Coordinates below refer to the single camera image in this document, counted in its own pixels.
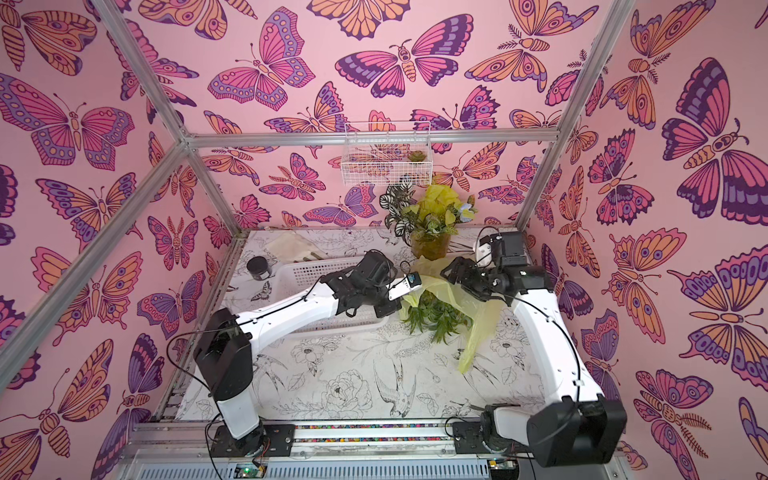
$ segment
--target butterfly wallpaper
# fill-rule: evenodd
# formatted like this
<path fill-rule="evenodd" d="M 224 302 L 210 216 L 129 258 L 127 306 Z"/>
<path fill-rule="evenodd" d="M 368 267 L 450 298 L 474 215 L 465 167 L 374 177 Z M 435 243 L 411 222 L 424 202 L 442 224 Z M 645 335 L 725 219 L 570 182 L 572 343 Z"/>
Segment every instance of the butterfly wallpaper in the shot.
<path fill-rule="evenodd" d="M 679 3 L 636 3 L 531 217 L 532 256 L 624 403 L 636 478 L 765 478 L 765 5 Z"/>
<path fill-rule="evenodd" d="M 528 226 L 638 478 L 768 473 L 768 28 L 726 3 L 636 2 Z M 0 4 L 2 348 L 173 141 L 90 2 Z M 611 2 L 115 4 L 191 134 L 288 134 L 557 127 Z M 512 224 L 547 146 L 434 143 L 432 181 Z M 340 146 L 199 153 L 245 229 L 386 215 Z M 4 392 L 0 480 L 111 474 L 233 242 L 186 161 L 125 233 Z"/>

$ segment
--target plant pot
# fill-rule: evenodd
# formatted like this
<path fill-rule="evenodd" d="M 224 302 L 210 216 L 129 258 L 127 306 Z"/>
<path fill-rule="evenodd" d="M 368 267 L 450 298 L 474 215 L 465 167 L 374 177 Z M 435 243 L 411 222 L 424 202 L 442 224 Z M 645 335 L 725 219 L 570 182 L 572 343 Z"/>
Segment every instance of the plant pot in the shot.
<path fill-rule="evenodd" d="M 451 235 L 449 233 L 425 235 L 418 240 L 411 235 L 411 252 L 416 258 L 424 257 L 427 260 L 437 260 L 445 257 L 450 243 Z"/>

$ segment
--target bird drawing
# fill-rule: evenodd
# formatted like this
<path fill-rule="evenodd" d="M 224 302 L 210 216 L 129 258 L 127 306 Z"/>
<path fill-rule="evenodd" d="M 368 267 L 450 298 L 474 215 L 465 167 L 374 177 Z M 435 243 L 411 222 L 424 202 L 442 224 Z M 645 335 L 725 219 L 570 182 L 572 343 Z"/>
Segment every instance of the bird drawing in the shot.
<path fill-rule="evenodd" d="M 392 367 L 395 369 L 395 388 L 390 389 L 380 378 L 376 372 L 376 366 L 373 366 L 373 376 L 376 378 L 376 387 L 379 389 L 379 395 L 382 400 L 387 403 L 392 403 L 392 409 L 389 411 L 390 417 L 400 417 L 404 419 L 408 412 L 411 410 L 411 404 L 413 404 L 413 397 L 416 394 L 416 378 L 413 378 L 413 387 L 408 394 L 403 388 L 402 384 L 402 362 L 400 362 L 400 370 L 397 369 L 397 365 L 394 363 Z"/>

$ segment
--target jar lid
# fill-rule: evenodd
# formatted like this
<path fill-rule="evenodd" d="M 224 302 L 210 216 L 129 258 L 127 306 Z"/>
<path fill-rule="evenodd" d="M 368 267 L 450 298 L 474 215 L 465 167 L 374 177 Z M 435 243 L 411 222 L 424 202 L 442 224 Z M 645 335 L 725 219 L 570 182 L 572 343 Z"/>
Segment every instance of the jar lid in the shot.
<path fill-rule="evenodd" d="M 264 257 L 254 257 L 248 260 L 245 267 L 251 275 L 261 275 L 270 269 L 270 265 L 266 262 L 266 258 Z"/>

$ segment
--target butterfly wing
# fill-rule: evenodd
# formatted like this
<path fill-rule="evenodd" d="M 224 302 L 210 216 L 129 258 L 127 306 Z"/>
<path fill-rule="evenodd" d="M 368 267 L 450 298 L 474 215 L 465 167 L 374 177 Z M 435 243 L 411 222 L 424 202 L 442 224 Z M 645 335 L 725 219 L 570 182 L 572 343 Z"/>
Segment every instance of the butterfly wing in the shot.
<path fill-rule="evenodd" d="M 663 419 L 654 420 L 650 425 L 650 434 L 656 440 L 656 443 L 668 454 L 680 470 L 680 474 L 685 480 L 699 480 L 699 474 L 696 471 L 693 459 L 690 457 L 688 447 L 683 443 L 683 439 L 673 428 L 672 425 Z"/>
<path fill-rule="evenodd" d="M 731 369 L 742 380 L 768 391 L 768 372 L 765 369 L 768 365 L 768 346 L 741 325 L 734 325 L 733 329 L 736 342 L 733 344 Z"/>
<path fill-rule="evenodd" d="M 102 322 L 119 322 L 127 312 L 131 301 L 128 295 L 134 290 L 141 273 L 141 253 L 133 252 L 125 257 L 107 276 L 101 285 L 101 305 L 98 306 L 98 316 Z"/>
<path fill-rule="evenodd" d="M 768 432 L 757 425 L 757 417 L 752 410 L 752 405 L 744 397 L 739 399 L 739 416 L 741 417 L 741 426 L 744 428 L 744 433 L 746 433 L 750 443 L 763 461 L 768 463 Z"/>
<path fill-rule="evenodd" d="M 212 286 L 216 275 L 219 274 L 219 264 L 208 252 L 205 253 L 205 271 L 208 273 L 208 285 Z"/>
<path fill-rule="evenodd" d="M 768 164 L 740 150 L 723 153 L 723 204 L 728 220 L 768 225 Z"/>
<path fill-rule="evenodd" d="M 44 165 L 69 165 L 75 146 L 69 117 L 41 91 L 17 78 L 0 74 L 0 113 L 3 120 L 32 131 L 32 143 Z"/>
<path fill-rule="evenodd" d="M 128 437 L 137 423 L 149 422 L 152 412 L 147 409 L 125 409 L 107 432 L 101 443 L 96 462 L 91 471 L 91 480 L 104 480 L 118 464 L 123 448 L 128 444 Z"/>
<path fill-rule="evenodd" d="M 64 182 L 38 178 L 35 183 L 48 197 L 58 216 L 66 220 L 74 217 L 71 222 L 72 231 L 80 240 L 80 251 L 82 251 L 101 230 L 101 212 L 97 201 L 82 190 Z"/>
<path fill-rule="evenodd" d="M 110 386 L 106 382 L 113 348 L 112 340 L 106 339 L 80 367 L 56 411 L 64 420 L 85 422 L 107 406 Z"/>
<path fill-rule="evenodd" d="M 396 65 L 397 56 L 386 51 L 359 51 L 339 59 L 336 62 L 336 71 L 352 83 L 367 87 Z"/>
<path fill-rule="evenodd" d="M 661 128 L 661 136 L 667 139 L 667 146 L 661 156 L 667 161 L 697 151 L 709 141 L 704 132 L 679 118 L 667 120 Z"/>
<path fill-rule="evenodd" d="M 547 200 L 539 200 L 536 203 L 534 211 L 536 213 L 536 218 L 544 222 L 544 225 L 549 227 L 549 231 L 552 231 L 554 228 L 554 213 L 552 212 L 552 206 L 549 202 Z"/>
<path fill-rule="evenodd" d="M 82 120 L 83 150 L 93 167 L 114 170 L 114 148 L 125 145 L 134 129 L 131 116 L 112 107 L 94 108 Z"/>
<path fill-rule="evenodd" d="M 661 325 L 659 311 L 650 299 L 645 289 L 637 282 L 620 283 L 624 289 L 624 303 L 627 313 L 640 327 L 640 331 L 648 335 L 654 342 L 664 343 L 664 326 Z"/>
<path fill-rule="evenodd" d="M 491 98 L 491 91 L 480 86 L 470 92 L 459 115 L 462 128 L 486 129 L 496 128 L 496 114 L 498 102 Z"/>
<path fill-rule="evenodd" d="M 565 245 L 565 259 L 573 266 L 580 266 L 594 278 L 600 278 L 600 265 L 592 247 L 580 231 L 575 231 Z"/>
<path fill-rule="evenodd" d="M 147 224 L 149 231 L 154 235 L 154 249 L 164 256 L 165 268 L 172 270 L 174 268 L 174 238 L 157 218 L 150 215 L 147 218 Z"/>
<path fill-rule="evenodd" d="M 82 60 L 70 51 L 83 51 L 96 38 L 96 24 L 72 12 L 46 10 L 22 15 L 24 30 L 43 59 L 66 75 L 77 75 Z"/>
<path fill-rule="evenodd" d="M 594 113 L 594 109 L 598 107 L 598 103 L 600 103 L 600 97 L 603 96 L 604 86 L 605 81 L 603 80 L 603 75 L 601 74 L 598 76 L 598 81 L 594 84 L 594 87 L 592 87 L 592 92 L 589 94 L 587 103 L 584 105 L 584 113 L 588 117 L 591 117 Z"/>
<path fill-rule="evenodd" d="M 243 104 L 256 97 L 256 80 L 259 76 L 259 71 L 252 67 L 230 68 L 222 71 L 210 81 L 208 91 L 216 99 L 232 98 Z M 282 92 L 279 93 L 284 95 L 285 91 L 282 88 L 280 90 Z"/>
<path fill-rule="evenodd" d="M 181 290 L 181 312 L 186 323 L 197 318 L 197 299 L 203 294 L 204 283 L 205 272 L 198 270 L 192 274 L 184 284 L 184 289 Z"/>
<path fill-rule="evenodd" d="M 227 229 L 226 225 L 210 215 L 203 219 L 203 223 L 210 232 L 210 242 L 214 247 L 221 248 L 222 245 L 230 244 L 232 241 L 232 234 L 229 229 Z"/>
<path fill-rule="evenodd" d="M 733 327 L 727 323 L 707 325 L 688 336 L 690 350 L 681 353 L 683 359 L 701 355 L 715 363 L 728 363 L 733 346 Z"/>
<path fill-rule="evenodd" d="M 472 159 L 462 168 L 464 173 L 472 178 L 478 180 L 488 180 L 495 177 L 498 174 L 499 166 L 496 164 L 498 159 L 504 153 L 504 149 L 507 147 L 507 142 L 493 142 L 485 145 L 482 150 L 475 154 Z M 523 165 L 524 161 L 530 162 L 533 157 L 525 157 L 520 165 Z"/>
<path fill-rule="evenodd" d="M 155 293 L 141 299 L 136 306 L 136 314 L 149 320 L 150 325 L 160 324 L 166 340 L 179 330 L 176 299 L 167 293 Z"/>
<path fill-rule="evenodd" d="M 187 225 L 181 235 L 181 266 L 187 268 L 190 263 L 190 253 L 194 250 L 194 236 L 197 235 L 197 220 Z"/>
<path fill-rule="evenodd" d="M 245 162 L 233 157 L 232 155 L 208 155 L 203 157 L 203 162 L 205 162 L 205 166 L 208 168 L 208 170 L 214 172 L 228 171 L 232 175 L 240 175 L 250 178 L 250 181 L 256 186 L 258 186 L 260 183 L 259 174 L 257 174 L 256 171 L 249 167 Z"/>
<path fill-rule="evenodd" d="M 554 82 L 552 82 L 552 85 L 550 85 L 544 103 L 550 107 L 554 107 L 569 99 L 580 72 L 581 70 L 569 71 L 557 77 Z"/>
<path fill-rule="evenodd" d="M 29 429 L 0 438 L 2 474 L 14 480 L 29 480 L 40 458 L 42 439 L 38 429 Z"/>
<path fill-rule="evenodd" d="M 631 252 L 633 268 L 645 272 L 660 266 L 683 246 L 686 238 L 687 235 L 677 231 L 677 228 L 662 228 L 641 235 Z"/>

